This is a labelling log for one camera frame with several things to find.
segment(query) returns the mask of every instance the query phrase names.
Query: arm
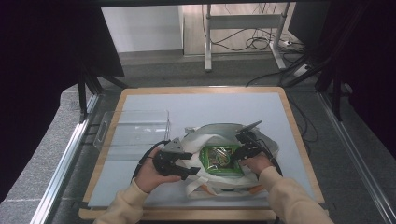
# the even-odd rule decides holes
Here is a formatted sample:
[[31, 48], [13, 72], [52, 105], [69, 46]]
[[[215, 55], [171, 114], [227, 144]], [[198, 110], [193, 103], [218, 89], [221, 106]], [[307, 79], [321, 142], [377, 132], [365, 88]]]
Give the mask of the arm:
[[154, 149], [128, 189], [117, 192], [116, 198], [107, 210], [94, 223], [136, 223], [143, 216], [143, 203], [149, 193], [162, 183], [177, 182], [180, 176], [162, 176], [157, 173], [152, 158], [159, 151]]
[[269, 204], [288, 224], [333, 223], [327, 213], [291, 178], [282, 177], [262, 154], [241, 161], [252, 172], [260, 174], [259, 182], [269, 192]]

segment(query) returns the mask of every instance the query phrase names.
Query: gray floor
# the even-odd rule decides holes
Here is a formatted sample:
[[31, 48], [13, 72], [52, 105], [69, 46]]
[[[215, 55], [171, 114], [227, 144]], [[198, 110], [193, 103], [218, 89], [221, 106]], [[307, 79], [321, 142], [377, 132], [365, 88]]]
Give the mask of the gray floor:
[[[134, 87], [244, 86], [254, 77], [276, 71], [275, 61], [267, 54], [218, 55], [214, 58], [212, 73], [205, 73], [202, 57], [186, 58], [177, 53], [140, 55], [140, 60], [136, 60], [136, 57], [121, 55], [126, 77], [120, 80]], [[275, 86], [278, 80], [279, 77], [270, 76], [258, 81], [257, 85]], [[309, 141], [318, 138], [307, 143], [307, 150], [330, 216], [335, 223], [384, 223], [314, 91], [315, 81], [316, 78], [312, 77], [287, 89], [287, 94], [312, 121], [303, 139]], [[92, 142], [101, 116], [105, 111], [114, 109], [121, 92], [113, 84], [104, 80], [101, 82], [106, 90], [99, 102], [100, 109], [96, 111], [97, 115], [84, 135], [84, 144], [78, 148], [48, 223], [92, 223], [78, 217], [79, 202], [99, 154]], [[396, 178], [392, 173], [396, 169], [396, 161], [354, 112], [347, 97], [341, 103], [343, 123], [351, 138], [391, 204], [396, 204]], [[297, 107], [293, 106], [292, 109], [303, 130], [304, 117]], [[75, 86], [64, 91], [61, 107], [46, 136], [1, 203], [0, 223], [30, 222], [76, 127], [78, 116], [78, 89]]]

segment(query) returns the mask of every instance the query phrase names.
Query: wall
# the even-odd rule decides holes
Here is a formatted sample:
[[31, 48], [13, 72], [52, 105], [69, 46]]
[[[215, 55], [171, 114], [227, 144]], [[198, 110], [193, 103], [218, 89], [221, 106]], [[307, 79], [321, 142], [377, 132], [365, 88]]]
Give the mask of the wall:
[[179, 6], [102, 8], [117, 52], [183, 49]]

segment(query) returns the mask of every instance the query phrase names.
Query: metal frame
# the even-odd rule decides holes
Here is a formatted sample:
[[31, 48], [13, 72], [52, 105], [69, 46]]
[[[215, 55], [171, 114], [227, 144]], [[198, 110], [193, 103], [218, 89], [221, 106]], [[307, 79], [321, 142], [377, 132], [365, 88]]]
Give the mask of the metal frame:
[[40, 201], [37, 209], [35, 210], [35, 214], [30, 221], [31, 224], [45, 223], [47, 220], [50, 210], [54, 204], [54, 201], [58, 195], [58, 192], [64, 182], [64, 178], [69, 170], [70, 164], [72, 163], [78, 146], [81, 142], [82, 136], [87, 130], [88, 123], [92, 119], [92, 111], [95, 109], [95, 106], [98, 102], [99, 96], [93, 95], [91, 96], [88, 102], [88, 116], [87, 118], [78, 123], [76, 129], [73, 131], [72, 137], [70, 138], [69, 143], [67, 144], [66, 150], [61, 157], [61, 160], [56, 168], [51, 181], [44, 193], [43, 198]]
[[352, 160], [355, 165], [356, 170], [361, 176], [361, 180], [364, 186], [367, 188], [367, 191], [370, 193], [373, 201], [381, 214], [382, 218], [384, 218], [385, 223], [392, 224], [396, 223], [396, 215], [390, 205], [390, 202], [385, 195], [384, 191], [376, 182], [373, 174], [370, 172], [367, 164], [364, 162], [361, 154], [353, 143], [351, 137], [349, 136], [347, 129], [345, 128], [342, 121], [339, 121], [338, 118], [332, 112], [332, 103], [329, 98], [324, 93], [318, 93], [318, 98], [322, 102], [323, 106], [326, 109], [326, 113], [332, 122], [337, 134], [339, 135], [341, 141], [343, 142], [346, 152], [349, 155], [349, 158]]
[[269, 43], [271, 51], [280, 70], [286, 69], [281, 55], [279, 54], [278, 43], [282, 35], [283, 27], [288, 16], [290, 2], [286, 4], [282, 14], [272, 15], [232, 15], [232, 16], [211, 16], [211, 5], [207, 5], [206, 12], [206, 42], [205, 42], [205, 71], [212, 71], [212, 43], [210, 40], [210, 30], [220, 29], [256, 29], [256, 28], [277, 28], [274, 41]]

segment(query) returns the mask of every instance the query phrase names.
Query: sleeve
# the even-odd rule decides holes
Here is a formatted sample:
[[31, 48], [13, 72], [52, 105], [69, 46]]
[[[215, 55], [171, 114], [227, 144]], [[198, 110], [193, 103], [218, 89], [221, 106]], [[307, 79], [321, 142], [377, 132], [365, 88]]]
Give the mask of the sleeve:
[[93, 223], [136, 223], [143, 216], [143, 203], [149, 195], [134, 182], [128, 189], [117, 192], [116, 198]]
[[285, 223], [333, 223], [300, 184], [291, 178], [282, 177], [274, 166], [264, 169], [259, 181], [269, 192], [270, 207]]

